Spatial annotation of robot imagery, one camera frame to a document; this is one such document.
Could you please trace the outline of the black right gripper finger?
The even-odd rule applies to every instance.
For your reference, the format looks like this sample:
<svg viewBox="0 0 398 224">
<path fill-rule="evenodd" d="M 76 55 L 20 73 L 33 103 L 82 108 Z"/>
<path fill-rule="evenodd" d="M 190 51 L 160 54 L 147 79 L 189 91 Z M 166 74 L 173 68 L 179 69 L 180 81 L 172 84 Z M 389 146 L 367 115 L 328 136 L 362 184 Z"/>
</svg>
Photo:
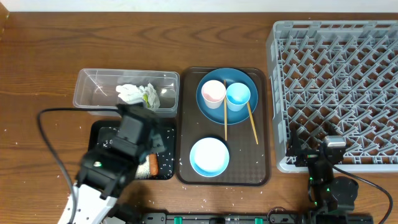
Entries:
<svg viewBox="0 0 398 224">
<path fill-rule="evenodd" d="M 327 136 L 339 136 L 339 134 L 336 131 L 336 127 L 334 126 L 333 123 L 329 121 L 325 121 L 325 131 Z"/>
<path fill-rule="evenodd" d="M 288 151 L 300 151 L 302 149 L 302 145 L 300 143 L 300 138 L 297 134 L 296 128 L 293 126 L 290 129 L 290 141 L 289 141 L 289 147 Z"/>
</svg>

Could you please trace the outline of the orange carrot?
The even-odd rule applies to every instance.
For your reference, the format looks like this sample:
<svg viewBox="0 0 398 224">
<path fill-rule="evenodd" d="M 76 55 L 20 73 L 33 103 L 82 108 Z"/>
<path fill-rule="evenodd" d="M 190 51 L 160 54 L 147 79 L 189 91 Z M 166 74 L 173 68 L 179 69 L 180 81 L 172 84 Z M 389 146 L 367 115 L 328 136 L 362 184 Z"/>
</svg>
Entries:
<svg viewBox="0 0 398 224">
<path fill-rule="evenodd" d="M 149 155 L 149 167 L 150 167 L 150 175 L 156 176 L 159 173 L 159 164 L 157 159 L 157 154 Z"/>
</svg>

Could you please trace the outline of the white tissue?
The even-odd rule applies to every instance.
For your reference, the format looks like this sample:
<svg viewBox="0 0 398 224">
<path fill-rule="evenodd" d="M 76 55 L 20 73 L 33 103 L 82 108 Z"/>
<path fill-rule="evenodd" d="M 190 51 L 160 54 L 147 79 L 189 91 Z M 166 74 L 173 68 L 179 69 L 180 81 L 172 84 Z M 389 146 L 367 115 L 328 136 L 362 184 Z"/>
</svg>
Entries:
<svg viewBox="0 0 398 224">
<path fill-rule="evenodd" d="M 132 84 L 118 85 L 116 91 L 118 92 L 118 97 L 127 104 L 133 105 L 138 102 L 145 102 L 145 89 L 143 86 Z"/>
</svg>

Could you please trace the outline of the light blue rice bowl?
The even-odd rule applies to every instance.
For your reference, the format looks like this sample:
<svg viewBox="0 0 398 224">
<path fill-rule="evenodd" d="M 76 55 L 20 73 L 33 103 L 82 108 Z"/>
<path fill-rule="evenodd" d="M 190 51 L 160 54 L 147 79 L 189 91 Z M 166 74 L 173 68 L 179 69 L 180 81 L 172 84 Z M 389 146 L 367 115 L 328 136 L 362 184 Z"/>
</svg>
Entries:
<svg viewBox="0 0 398 224">
<path fill-rule="evenodd" d="M 226 144 L 217 138 L 198 140 L 190 150 L 190 164 L 203 177 L 221 175 L 229 165 L 229 151 Z"/>
</svg>

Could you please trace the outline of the green food wrapper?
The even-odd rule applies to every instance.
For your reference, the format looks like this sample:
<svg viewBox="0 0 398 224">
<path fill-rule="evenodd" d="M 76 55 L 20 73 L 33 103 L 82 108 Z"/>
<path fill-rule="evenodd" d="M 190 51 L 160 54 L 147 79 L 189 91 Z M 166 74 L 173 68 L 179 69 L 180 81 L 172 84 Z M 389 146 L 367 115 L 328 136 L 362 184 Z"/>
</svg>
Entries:
<svg viewBox="0 0 398 224">
<path fill-rule="evenodd" d="M 160 99 L 154 86 L 149 83 L 147 86 L 140 86 L 142 91 L 142 97 L 146 102 L 146 105 L 151 110 L 157 110 L 160 108 Z"/>
</svg>

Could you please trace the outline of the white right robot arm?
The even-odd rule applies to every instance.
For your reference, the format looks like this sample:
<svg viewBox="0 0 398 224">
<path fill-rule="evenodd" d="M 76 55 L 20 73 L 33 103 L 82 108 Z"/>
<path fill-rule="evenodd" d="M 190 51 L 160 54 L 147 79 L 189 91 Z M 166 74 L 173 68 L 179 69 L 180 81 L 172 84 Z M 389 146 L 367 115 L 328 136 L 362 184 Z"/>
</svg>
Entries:
<svg viewBox="0 0 398 224">
<path fill-rule="evenodd" d="M 348 223 L 354 210 L 359 185 L 349 177 L 335 177 L 334 165 L 343 160 L 346 141 L 341 136 L 326 136 L 317 148 L 303 148 L 295 128 L 290 129 L 286 156 L 294 157 L 294 165 L 308 168 L 308 198 L 315 204 L 296 223 Z"/>
</svg>

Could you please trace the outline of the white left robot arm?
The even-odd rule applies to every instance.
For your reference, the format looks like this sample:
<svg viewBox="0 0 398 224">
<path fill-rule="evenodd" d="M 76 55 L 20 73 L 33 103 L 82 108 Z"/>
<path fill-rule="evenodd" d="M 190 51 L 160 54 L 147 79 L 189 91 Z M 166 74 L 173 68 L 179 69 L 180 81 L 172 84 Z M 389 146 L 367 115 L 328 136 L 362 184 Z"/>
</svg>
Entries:
<svg viewBox="0 0 398 224">
<path fill-rule="evenodd" d="M 96 146 L 81 159 L 59 223 L 101 223 L 150 154 L 165 151 L 159 117 L 137 105 L 117 105 L 121 116 L 109 147 Z"/>
</svg>

